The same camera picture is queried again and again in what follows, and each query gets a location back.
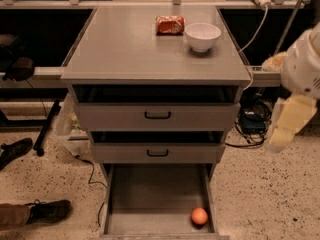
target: drawer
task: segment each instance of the drawer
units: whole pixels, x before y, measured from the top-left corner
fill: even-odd
[[[209,221],[191,222],[204,208]],[[215,231],[214,207],[204,165],[113,165],[100,238],[227,239]]]
[[[105,130],[230,130],[239,111],[232,105],[78,105],[84,129]]]
[[[222,132],[91,132],[98,163],[216,163]]]

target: person's leg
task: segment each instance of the person's leg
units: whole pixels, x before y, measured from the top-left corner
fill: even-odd
[[[28,206],[0,204],[0,230],[22,227],[26,225],[29,217]]]

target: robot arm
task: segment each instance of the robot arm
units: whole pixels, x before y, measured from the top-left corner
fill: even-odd
[[[268,129],[266,149],[283,150],[317,112],[320,99],[320,23],[306,30],[287,52],[263,63],[268,71],[280,71],[282,85],[292,92],[278,99]]]

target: red package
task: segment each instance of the red package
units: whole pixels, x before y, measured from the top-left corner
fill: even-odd
[[[158,16],[156,31],[157,34],[181,34],[184,31],[184,18],[181,16]]]

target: black device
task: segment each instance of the black device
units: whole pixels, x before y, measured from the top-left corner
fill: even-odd
[[[258,114],[245,114],[239,118],[243,134],[261,134],[266,132],[266,125]]]

